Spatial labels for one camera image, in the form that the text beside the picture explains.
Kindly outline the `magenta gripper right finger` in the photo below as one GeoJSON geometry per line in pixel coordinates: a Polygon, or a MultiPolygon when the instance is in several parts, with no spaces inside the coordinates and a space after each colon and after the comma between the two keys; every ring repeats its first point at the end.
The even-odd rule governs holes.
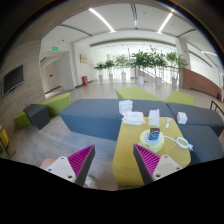
{"type": "Polygon", "coordinates": [[[137,144],[133,146],[133,154],[145,185],[182,169],[170,156],[159,156],[137,144]]]}

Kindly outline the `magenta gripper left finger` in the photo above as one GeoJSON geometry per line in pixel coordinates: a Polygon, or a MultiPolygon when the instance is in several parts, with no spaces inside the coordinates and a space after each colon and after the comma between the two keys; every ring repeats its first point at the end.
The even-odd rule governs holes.
{"type": "Polygon", "coordinates": [[[95,145],[90,145],[69,157],[60,156],[46,170],[78,186],[83,186],[94,156],[95,145]]]}

